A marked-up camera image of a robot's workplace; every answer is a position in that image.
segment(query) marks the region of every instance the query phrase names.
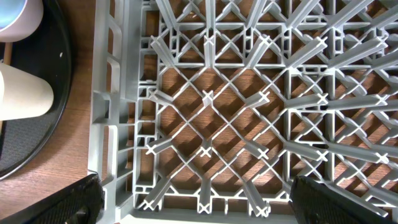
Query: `gray plastic crate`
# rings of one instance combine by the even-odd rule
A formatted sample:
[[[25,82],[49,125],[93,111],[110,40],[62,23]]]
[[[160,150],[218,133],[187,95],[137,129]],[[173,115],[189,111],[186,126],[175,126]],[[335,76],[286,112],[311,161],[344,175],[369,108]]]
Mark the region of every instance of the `gray plastic crate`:
[[[216,13],[222,2],[223,10]],[[247,16],[239,8],[242,0],[184,0],[181,15],[175,16],[169,0],[116,0],[114,16],[109,14],[110,0],[97,0],[95,17],[95,46],[93,59],[93,86],[91,98],[90,148],[88,159],[89,173],[103,173],[103,188],[106,192],[105,206],[99,223],[118,222],[126,215],[135,218],[156,218],[166,220],[188,220],[193,222],[231,222],[242,223],[269,222],[292,223],[291,215],[273,214],[270,203],[289,201],[292,184],[290,160],[298,157],[304,168],[297,175],[311,175],[345,197],[354,200],[371,211],[387,216],[384,209],[392,212],[397,221],[398,195],[391,189],[391,182],[398,179],[398,2],[373,0],[253,0]],[[378,4],[383,10],[378,15],[369,15],[368,7]],[[199,5],[205,6],[205,13]],[[159,36],[145,36],[146,13],[159,12]],[[187,16],[197,16],[201,22],[183,22]],[[223,22],[228,14],[234,14],[240,22]],[[261,17],[271,15],[276,22],[262,22]],[[108,32],[113,33],[111,54],[108,53]],[[183,32],[194,30],[192,38]],[[224,30],[238,30],[234,37],[228,37]],[[360,35],[353,35],[359,30]],[[269,31],[275,36],[267,35]],[[317,31],[317,35],[306,33]],[[223,41],[218,49],[216,39]],[[241,45],[237,40],[243,39]],[[304,46],[293,50],[294,39]],[[203,49],[198,42],[203,41]],[[184,62],[182,56],[189,50],[201,58],[200,62]],[[233,51],[241,62],[219,62],[227,51]],[[272,51],[277,62],[263,61],[262,56]],[[156,55],[156,80],[145,80],[144,56]],[[318,63],[307,63],[316,58]],[[110,80],[107,80],[107,65]],[[195,68],[198,71],[187,78],[180,71],[183,68]],[[200,90],[194,84],[208,68],[223,81],[219,91]],[[222,69],[236,69],[236,75],[227,77]],[[184,84],[174,95],[162,91],[162,77],[168,69],[181,74]],[[280,72],[270,78],[264,71],[279,69]],[[236,87],[236,80],[245,71],[251,70],[266,84],[265,88],[245,97]],[[361,76],[350,75],[350,71],[361,71]],[[375,75],[386,84],[382,93],[368,93],[363,83],[370,75]],[[292,96],[294,79],[305,84],[305,89]],[[283,80],[283,89],[276,84]],[[345,91],[336,95],[337,82]],[[194,114],[186,118],[174,101],[187,89],[193,89],[202,99],[202,104]],[[215,100],[224,91],[233,91],[244,105],[230,118],[214,105]],[[262,115],[258,108],[271,105],[275,100],[269,94],[273,92],[284,103],[284,108],[270,120]],[[154,119],[141,119],[144,110],[143,101],[155,103]],[[167,109],[173,109],[182,119],[182,125],[173,135],[166,135],[160,128],[160,116]],[[210,138],[198,131],[192,121],[204,110],[211,108],[224,124]],[[361,109],[354,118],[345,115],[347,110]],[[233,121],[240,119],[245,111],[253,112],[265,124],[253,138],[243,136]],[[316,114],[309,118],[309,113]],[[295,137],[291,135],[292,115],[298,116],[305,126]],[[386,129],[385,135],[374,142],[364,130],[369,117],[377,118]],[[336,134],[336,119],[342,120],[344,128]],[[283,131],[276,128],[278,121],[284,122]],[[325,122],[325,130],[318,125]],[[144,133],[143,125],[154,124],[154,132]],[[104,129],[109,133],[104,137]],[[201,145],[189,157],[181,153],[174,139],[184,128],[190,127],[201,138]],[[243,147],[226,160],[213,147],[213,140],[226,129],[232,130]],[[266,132],[271,131],[283,143],[282,150],[272,158],[270,149],[258,142]],[[309,132],[318,138],[303,140]],[[344,144],[346,138],[356,136],[364,147]],[[108,148],[107,163],[103,164],[103,150]],[[175,151],[181,165],[171,174],[164,174],[159,167],[160,154],[167,149]],[[153,178],[151,182],[139,181],[141,152],[153,154]],[[250,153],[264,163],[251,178],[244,178],[236,171],[232,163],[242,153]],[[192,162],[201,157],[217,157],[223,165],[211,177],[204,175]],[[335,159],[346,167],[338,177],[335,176]],[[275,165],[283,162],[283,171],[275,171]],[[388,172],[376,183],[369,181],[365,169],[371,164],[384,166]],[[196,190],[178,189],[172,179],[188,168],[200,179]],[[216,190],[212,183],[217,176],[228,170],[232,172],[242,186],[236,192]],[[282,188],[276,194],[260,194],[255,180],[271,173],[282,182]],[[345,180],[358,178],[368,189],[358,196],[341,187]],[[197,202],[195,210],[164,208],[164,196],[191,197]],[[213,199],[224,202],[223,212],[213,210]],[[232,212],[229,200],[247,200],[246,213]]]

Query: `cup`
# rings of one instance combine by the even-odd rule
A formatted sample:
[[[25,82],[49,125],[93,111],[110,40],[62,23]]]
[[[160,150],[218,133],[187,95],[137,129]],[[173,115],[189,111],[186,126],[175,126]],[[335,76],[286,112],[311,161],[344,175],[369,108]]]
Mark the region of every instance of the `cup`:
[[[0,63],[0,120],[41,116],[52,106],[51,86],[43,79]]]
[[[43,18],[42,0],[0,0],[0,8],[0,42],[25,39]]]

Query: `dish rack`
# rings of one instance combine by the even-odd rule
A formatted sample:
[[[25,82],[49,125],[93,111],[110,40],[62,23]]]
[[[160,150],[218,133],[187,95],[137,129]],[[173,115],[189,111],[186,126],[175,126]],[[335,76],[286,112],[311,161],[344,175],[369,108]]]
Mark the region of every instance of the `dish rack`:
[[[292,223],[278,206],[296,175],[397,221],[397,12],[382,0],[97,0],[98,223]]]

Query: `round black tray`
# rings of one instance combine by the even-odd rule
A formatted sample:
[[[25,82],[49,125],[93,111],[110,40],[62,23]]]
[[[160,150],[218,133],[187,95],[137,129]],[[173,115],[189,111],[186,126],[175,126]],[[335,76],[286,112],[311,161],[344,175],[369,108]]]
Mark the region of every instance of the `round black tray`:
[[[27,164],[54,132],[66,107],[72,82],[72,50],[67,23],[55,0],[44,0],[39,28],[13,43],[11,66],[46,80],[54,103],[43,116],[4,121],[0,137],[0,180]],[[0,45],[0,57],[4,45]]]

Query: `black object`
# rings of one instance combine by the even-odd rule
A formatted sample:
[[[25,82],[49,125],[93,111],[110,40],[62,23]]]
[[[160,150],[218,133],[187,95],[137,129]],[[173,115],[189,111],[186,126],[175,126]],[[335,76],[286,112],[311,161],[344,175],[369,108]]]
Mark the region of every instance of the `black object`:
[[[290,197],[298,224],[394,223],[305,176],[294,179]]]
[[[3,122],[0,180],[26,165],[54,132],[64,111],[72,80],[72,51],[67,23],[56,0],[44,0],[39,28],[13,43],[11,66],[46,80],[54,92],[49,112],[36,118]],[[3,57],[4,45],[0,45]]]
[[[104,192],[97,174],[75,182],[51,196],[0,221],[6,223],[96,223],[104,204]]]

